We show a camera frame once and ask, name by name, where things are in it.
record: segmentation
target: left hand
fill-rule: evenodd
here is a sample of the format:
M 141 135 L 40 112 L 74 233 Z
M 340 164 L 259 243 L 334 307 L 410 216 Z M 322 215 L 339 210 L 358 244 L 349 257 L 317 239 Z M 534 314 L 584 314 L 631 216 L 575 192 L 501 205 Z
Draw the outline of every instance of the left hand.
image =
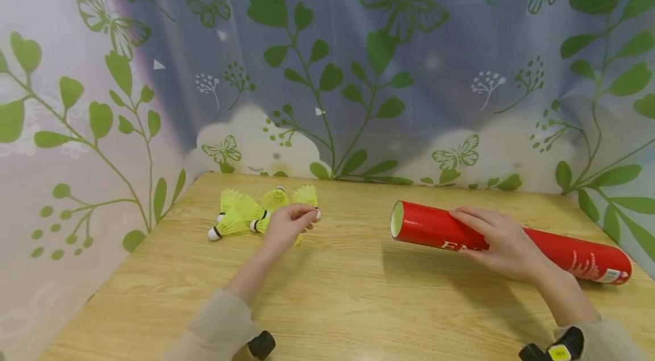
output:
M 314 228 L 318 210 L 296 203 L 275 210 L 264 233 L 262 248 L 282 253 L 293 247 L 298 235 Z

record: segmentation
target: yellow shuttlecock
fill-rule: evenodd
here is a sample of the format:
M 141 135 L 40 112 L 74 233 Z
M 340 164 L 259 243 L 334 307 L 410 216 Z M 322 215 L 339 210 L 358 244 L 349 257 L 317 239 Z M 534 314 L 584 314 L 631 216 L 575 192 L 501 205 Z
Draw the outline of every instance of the yellow shuttlecock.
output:
M 221 221 L 216 223 L 216 226 L 209 229 L 207 237 L 209 240 L 214 241 L 223 239 L 227 235 L 242 232 L 247 232 L 247 222 L 242 218 L 238 209 L 233 206 L 223 215 Z
M 304 185 L 296 189 L 291 196 L 293 203 L 304 203 L 305 205 L 314 206 L 318 213 L 316 213 L 316 222 L 321 219 L 321 211 L 318 208 L 318 194 L 316 194 L 316 186 Z
M 234 189 L 224 189 L 221 192 L 221 213 L 219 213 L 216 218 L 216 222 L 220 222 L 223 216 L 233 207 L 237 205 L 239 199 L 243 196 L 243 193 Z
M 264 233 L 260 228 L 260 223 L 264 219 L 271 219 L 271 212 L 259 206 L 255 199 L 247 194 L 242 196 L 237 203 L 237 211 L 241 215 L 241 219 L 250 227 L 250 230 L 256 233 Z
M 289 197 L 283 187 L 277 186 L 265 193 L 262 197 L 262 207 L 268 211 L 275 211 L 277 208 L 289 205 Z

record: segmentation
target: right hand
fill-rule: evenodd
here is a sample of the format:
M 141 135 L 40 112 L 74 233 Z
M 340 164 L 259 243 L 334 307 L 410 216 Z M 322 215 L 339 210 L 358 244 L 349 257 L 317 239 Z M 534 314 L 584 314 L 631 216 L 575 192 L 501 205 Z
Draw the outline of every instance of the right hand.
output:
M 490 245 L 485 252 L 462 249 L 469 257 L 502 275 L 535 284 L 544 272 L 561 272 L 525 231 L 510 217 L 491 210 L 461 207 L 450 211 L 453 218 L 482 234 Z

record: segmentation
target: finger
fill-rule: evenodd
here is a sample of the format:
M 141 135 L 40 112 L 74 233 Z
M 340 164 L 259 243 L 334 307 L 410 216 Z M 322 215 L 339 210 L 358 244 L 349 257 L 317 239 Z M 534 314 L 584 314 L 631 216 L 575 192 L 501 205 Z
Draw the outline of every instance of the finger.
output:
M 459 220 L 464 223 L 466 226 L 470 227 L 474 231 L 480 233 L 484 237 L 491 236 L 495 229 L 491 224 L 488 224 L 484 220 L 475 217 L 474 215 L 464 213 L 461 210 L 452 210 L 449 212 L 454 219 Z

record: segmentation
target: table surface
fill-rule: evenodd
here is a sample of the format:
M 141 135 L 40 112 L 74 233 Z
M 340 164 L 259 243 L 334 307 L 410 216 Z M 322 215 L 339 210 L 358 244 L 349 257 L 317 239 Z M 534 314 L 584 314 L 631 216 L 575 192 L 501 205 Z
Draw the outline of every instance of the table surface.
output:
M 260 235 L 207 241 L 224 188 L 259 198 L 276 185 L 318 188 L 322 219 L 276 267 L 254 320 L 273 361 L 518 360 L 554 322 L 528 284 L 452 252 L 391 240 L 397 199 L 510 214 L 523 226 L 612 244 L 570 199 L 535 193 L 203 174 L 42 353 L 44 360 L 159 360 Z M 655 283 L 638 266 L 612 287 L 583 283 L 604 315 L 655 359 Z

